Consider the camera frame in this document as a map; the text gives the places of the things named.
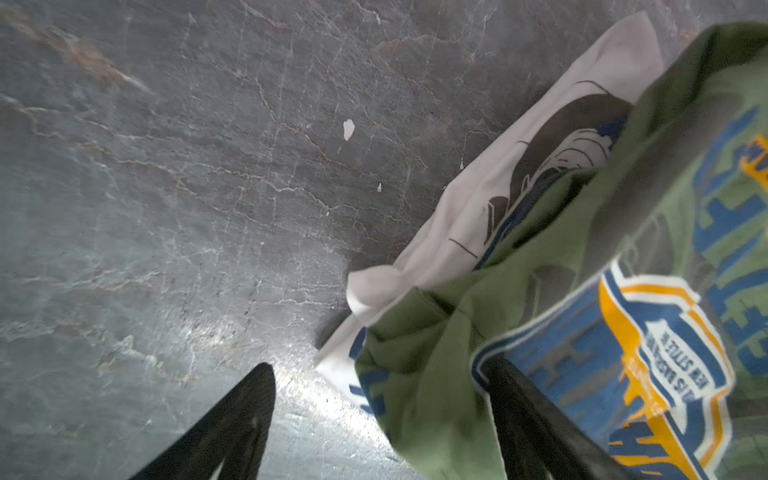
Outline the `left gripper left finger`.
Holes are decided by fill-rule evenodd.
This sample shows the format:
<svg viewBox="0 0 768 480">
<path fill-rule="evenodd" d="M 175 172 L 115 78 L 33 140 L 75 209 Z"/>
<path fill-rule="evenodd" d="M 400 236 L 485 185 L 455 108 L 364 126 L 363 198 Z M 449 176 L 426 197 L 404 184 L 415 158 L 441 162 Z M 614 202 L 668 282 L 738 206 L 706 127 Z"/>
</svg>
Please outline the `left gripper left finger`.
<svg viewBox="0 0 768 480">
<path fill-rule="evenodd" d="M 258 364 L 135 479 L 255 479 L 275 409 L 273 367 Z"/>
</svg>

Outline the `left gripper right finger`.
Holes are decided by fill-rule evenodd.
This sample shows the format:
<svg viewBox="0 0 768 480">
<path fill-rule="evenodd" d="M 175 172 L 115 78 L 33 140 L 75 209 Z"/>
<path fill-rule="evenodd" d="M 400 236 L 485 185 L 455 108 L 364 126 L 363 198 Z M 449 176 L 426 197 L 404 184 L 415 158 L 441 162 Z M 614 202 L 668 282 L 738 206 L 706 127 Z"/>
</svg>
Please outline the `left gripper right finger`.
<svg viewBox="0 0 768 480">
<path fill-rule="evenodd" d="M 488 365 L 493 423 L 509 479 L 634 479 L 512 363 Z"/>
</svg>

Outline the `green tank top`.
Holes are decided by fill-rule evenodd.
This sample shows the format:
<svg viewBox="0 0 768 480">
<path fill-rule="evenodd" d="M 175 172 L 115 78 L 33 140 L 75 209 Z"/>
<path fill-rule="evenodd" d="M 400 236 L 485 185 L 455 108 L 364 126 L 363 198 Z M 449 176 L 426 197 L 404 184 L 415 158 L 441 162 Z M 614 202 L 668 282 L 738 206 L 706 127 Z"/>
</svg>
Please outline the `green tank top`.
<svg viewBox="0 0 768 480">
<path fill-rule="evenodd" d="M 606 165 L 556 177 L 475 271 L 407 293 L 356 372 L 422 475 L 509 479 L 494 358 L 634 479 L 766 477 L 765 24 L 700 34 Z"/>
</svg>

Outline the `white tank top navy trim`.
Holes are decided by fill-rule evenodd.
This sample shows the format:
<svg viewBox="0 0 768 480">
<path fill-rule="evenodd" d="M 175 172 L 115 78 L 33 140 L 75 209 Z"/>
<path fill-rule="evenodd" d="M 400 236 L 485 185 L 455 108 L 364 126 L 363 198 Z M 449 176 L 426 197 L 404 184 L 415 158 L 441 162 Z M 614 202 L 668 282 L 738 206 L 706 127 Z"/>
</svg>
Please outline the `white tank top navy trim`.
<svg viewBox="0 0 768 480">
<path fill-rule="evenodd" d="M 412 287 L 433 286 L 482 264 L 556 177 L 604 165 L 633 105 L 663 67 L 646 12 L 609 28 L 446 186 L 393 263 L 348 275 L 351 313 L 320 348 L 316 371 L 372 413 L 354 369 L 368 327 Z"/>
</svg>

